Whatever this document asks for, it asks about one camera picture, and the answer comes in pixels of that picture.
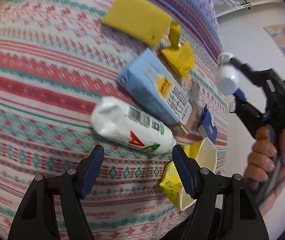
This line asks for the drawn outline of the person's right hand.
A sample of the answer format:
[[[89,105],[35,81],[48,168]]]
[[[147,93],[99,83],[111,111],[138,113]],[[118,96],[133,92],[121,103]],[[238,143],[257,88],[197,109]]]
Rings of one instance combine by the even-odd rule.
[[[249,185],[252,181],[263,183],[268,180],[268,173],[275,169],[275,164],[271,158],[281,153],[282,166],[280,168],[279,177],[277,180],[277,188],[260,206],[260,211],[265,216],[276,203],[281,191],[285,187],[285,129],[282,130],[279,137],[279,147],[276,148],[267,140],[269,129],[261,127],[257,130],[255,139],[256,142],[251,148],[251,153],[248,155],[247,167],[244,171],[245,182]]]

